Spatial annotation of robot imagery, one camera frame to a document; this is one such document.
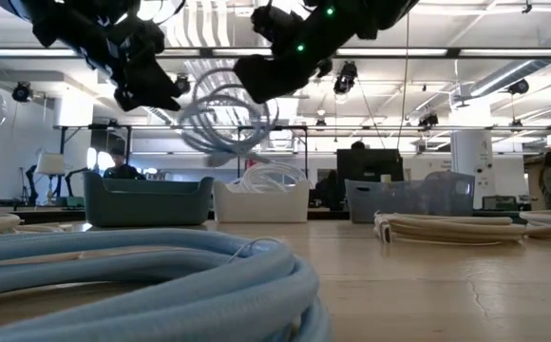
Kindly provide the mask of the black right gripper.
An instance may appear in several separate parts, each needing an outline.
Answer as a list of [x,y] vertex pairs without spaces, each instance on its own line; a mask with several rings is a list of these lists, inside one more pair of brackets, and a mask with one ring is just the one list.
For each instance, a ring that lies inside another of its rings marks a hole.
[[361,0],[322,1],[306,18],[275,7],[275,60],[243,56],[234,73],[257,104],[294,93],[315,71],[295,73],[285,64],[316,65],[330,57],[361,29],[366,14],[367,2]]

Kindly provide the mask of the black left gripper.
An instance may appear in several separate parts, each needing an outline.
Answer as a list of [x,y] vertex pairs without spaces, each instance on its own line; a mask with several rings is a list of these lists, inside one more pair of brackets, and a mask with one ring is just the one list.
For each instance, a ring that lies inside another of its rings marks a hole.
[[83,47],[88,63],[106,73],[116,88],[114,99],[128,112],[140,106],[179,111],[175,101],[182,94],[156,61],[163,51],[164,35],[158,26],[137,17],[97,25]]

